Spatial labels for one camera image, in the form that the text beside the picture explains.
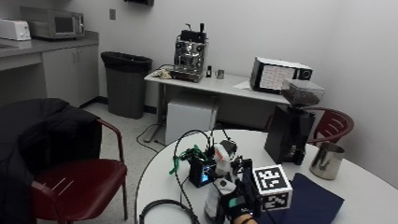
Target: black trash bin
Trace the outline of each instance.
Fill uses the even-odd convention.
[[[144,77],[152,69],[152,60],[111,51],[103,52],[102,58],[107,73],[108,111],[140,119],[147,90]]]

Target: navy fabric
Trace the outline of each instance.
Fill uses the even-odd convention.
[[[295,194],[289,209],[272,211],[277,224],[329,224],[333,222],[344,199],[324,189],[312,180],[297,173],[292,181]],[[273,224],[263,213],[257,219],[261,224]]]

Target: table leg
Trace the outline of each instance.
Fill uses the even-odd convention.
[[[165,92],[165,84],[160,83],[159,85],[159,108],[157,108],[157,115],[159,115],[159,124],[163,123],[163,114],[164,114],[164,92]],[[147,134],[144,136],[144,142],[149,143],[152,141],[153,136],[156,135],[157,131],[160,130],[161,126],[155,125],[152,126]]]

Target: small cup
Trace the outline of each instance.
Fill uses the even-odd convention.
[[[334,180],[341,161],[345,157],[345,149],[337,144],[325,142],[313,158],[311,171],[323,179]]]
[[[217,79],[224,79],[224,70],[217,70]]]

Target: chair leg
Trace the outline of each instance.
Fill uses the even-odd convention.
[[[126,182],[123,184],[123,190],[124,190],[124,220],[128,220]]]

